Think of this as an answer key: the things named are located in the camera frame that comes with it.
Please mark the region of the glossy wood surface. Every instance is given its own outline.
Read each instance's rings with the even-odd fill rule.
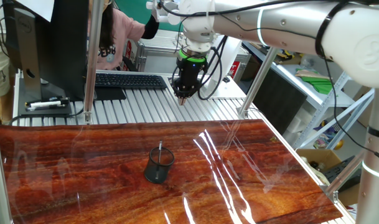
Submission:
[[[175,155],[163,184],[149,151]],[[341,217],[261,120],[0,127],[14,223],[322,223]]]

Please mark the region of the long black hair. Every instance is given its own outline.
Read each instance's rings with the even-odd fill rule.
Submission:
[[[113,34],[113,6],[110,4],[102,14],[100,47],[112,46],[115,43]]]

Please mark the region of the pen holder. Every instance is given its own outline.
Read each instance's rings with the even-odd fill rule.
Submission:
[[[144,171],[145,178],[154,184],[163,183],[173,163],[174,155],[170,150],[164,147],[159,150],[155,147],[149,153],[149,160]]]

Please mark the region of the white robotic arm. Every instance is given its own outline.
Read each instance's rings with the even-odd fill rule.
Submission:
[[[179,9],[164,4],[171,24],[182,21],[185,48],[177,59],[179,77],[172,81],[184,102],[198,91],[199,71],[215,34],[271,47],[318,54],[340,65],[356,82],[376,88],[366,147],[379,153],[379,9],[348,1],[180,0]],[[364,4],[379,4],[358,0]],[[357,223],[379,223],[379,158],[368,152],[363,162]]]
[[[182,0],[180,14],[221,12],[266,2],[252,0]],[[321,54],[316,39],[334,1],[301,1],[217,16],[188,17],[182,24],[188,49],[210,50],[214,34],[258,42],[305,54]],[[379,9],[349,3],[333,16],[320,37],[325,55],[356,82],[379,88]]]

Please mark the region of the black cable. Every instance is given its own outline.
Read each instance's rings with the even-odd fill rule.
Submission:
[[[7,17],[4,17],[4,18],[2,18],[2,19],[0,20],[0,28],[1,28],[1,37],[0,37],[0,40],[1,40],[1,42],[2,42],[2,44],[1,44],[1,50],[2,50],[2,52],[3,52],[7,57],[9,57],[9,55],[4,51],[4,48],[3,48],[3,47],[5,47],[5,40],[4,40],[4,29],[2,28],[1,21],[2,21],[3,19],[5,19],[5,18],[7,18],[7,19],[13,19],[13,20],[15,20],[15,18],[13,18],[12,16],[7,16]]]
[[[327,59],[326,59],[326,55],[325,55],[325,51],[324,51],[324,48],[321,46],[321,52],[322,52],[322,55],[323,55],[323,59],[325,61],[325,64],[326,64],[326,69],[327,69],[327,75],[329,76],[329,80],[330,80],[330,83],[332,84],[332,88],[333,88],[333,94],[334,94],[334,109],[333,109],[333,115],[334,115],[334,119],[337,123],[337,125],[341,128],[341,130],[351,139],[352,142],[354,142],[357,146],[361,147],[362,149],[365,149],[365,150],[368,150],[369,152],[372,152],[375,156],[377,156],[379,158],[379,152],[376,152],[376,151],[373,151],[361,144],[359,144],[356,140],[354,140],[353,137],[351,137],[351,135],[346,132],[346,130],[342,127],[342,125],[339,123],[338,119],[337,119],[337,115],[336,115],[336,108],[337,108],[337,95],[336,95],[336,89],[334,88],[334,85],[333,85],[333,79],[332,79],[332,76],[330,74],[330,70],[329,70],[329,65],[327,64]]]
[[[183,20],[179,23],[178,34],[177,34],[177,45],[176,45],[176,47],[175,47],[175,51],[174,51],[174,53],[177,53],[177,51],[178,51],[178,43],[179,43],[179,36],[180,36],[180,33],[181,33],[181,27],[182,27],[182,23],[183,23],[186,19],[188,19],[188,17],[186,17],[185,19],[183,19]]]
[[[303,37],[309,37],[309,38],[315,39],[315,37],[313,37],[311,35],[300,34],[300,33],[297,33],[297,32],[294,32],[294,31],[289,31],[289,30],[282,30],[282,29],[275,29],[275,28],[268,28],[268,27],[259,27],[259,28],[254,28],[254,29],[245,29],[241,25],[239,25],[237,22],[235,22],[235,21],[231,20],[230,18],[228,18],[227,16],[224,16],[224,15],[221,15],[221,16],[224,17],[226,20],[232,22],[236,26],[238,26],[241,30],[246,31],[246,32],[251,32],[251,31],[255,31],[255,30],[275,30],[275,31],[288,32],[290,34],[296,34],[296,35],[300,35],[300,36],[303,36]]]
[[[197,96],[199,97],[199,99],[201,100],[208,100],[217,90],[218,86],[220,85],[220,82],[221,82],[221,79],[222,79],[222,63],[221,63],[221,55],[220,53],[218,52],[218,50],[215,48],[215,47],[212,47],[213,51],[214,51],[214,54],[217,55],[218,57],[218,64],[220,65],[220,78],[218,79],[218,82],[217,82],[217,85],[215,86],[214,90],[205,98],[203,98],[202,96],[200,96],[200,88],[198,89],[197,91]]]
[[[2,3],[2,4],[0,5],[0,10],[1,10],[1,8],[4,7],[4,5],[6,5],[6,4],[14,4],[14,3],[13,3],[12,1],[11,1],[11,2],[5,2],[5,3]],[[1,37],[2,37],[2,43],[5,44],[4,35],[2,35]]]
[[[9,57],[9,55],[7,54],[7,52],[5,52],[3,45],[4,45],[4,44],[2,43],[2,40],[1,40],[1,44],[0,44],[1,50],[2,50],[2,52],[4,53],[4,55],[6,55],[7,57]]]
[[[69,114],[69,115],[65,115],[65,116],[61,116],[60,114],[47,114],[47,116],[54,117],[54,118],[72,118],[74,116],[82,114],[83,112],[84,112],[84,108],[75,114]],[[8,125],[11,126],[13,124],[13,122],[15,122],[16,120],[21,119],[21,118],[42,118],[43,116],[45,116],[45,115],[44,114],[19,115],[19,116],[14,117],[13,119],[11,119],[11,121],[8,123]]]
[[[260,3],[260,4],[255,4],[252,6],[246,6],[246,7],[240,7],[237,9],[230,9],[226,11],[220,11],[220,12],[195,12],[193,14],[181,14],[178,12],[173,12],[170,9],[166,8],[164,5],[164,1],[160,1],[159,5],[168,13],[179,16],[179,17],[204,17],[204,16],[216,16],[216,15],[221,15],[221,14],[229,14],[229,13],[235,13],[235,12],[241,12],[241,11],[247,11],[250,9],[256,9],[259,7],[265,7],[265,6],[272,6],[276,4],[283,4],[283,3],[294,3],[294,2],[304,2],[304,1],[321,1],[321,0],[279,0],[279,1],[272,1],[272,2],[266,2],[266,3]]]
[[[222,53],[224,51],[225,43],[227,42],[227,40],[228,40],[228,36],[224,36],[224,38],[221,40],[220,44],[217,47],[217,51],[219,51],[220,47],[222,47],[221,48],[221,52],[220,52],[221,57],[222,57]],[[216,56],[216,54],[213,54],[213,57],[210,60],[210,64],[214,61],[214,56]],[[213,71],[211,72],[211,74],[207,77],[206,81],[204,81],[204,82],[203,82],[203,79],[205,77],[205,73],[203,74],[202,78],[200,79],[200,82],[202,84],[200,87],[203,87],[211,79],[211,77],[213,76],[214,72],[216,71],[217,66],[218,66],[219,63],[221,63],[221,60],[219,60],[215,64],[215,67],[214,67]]]

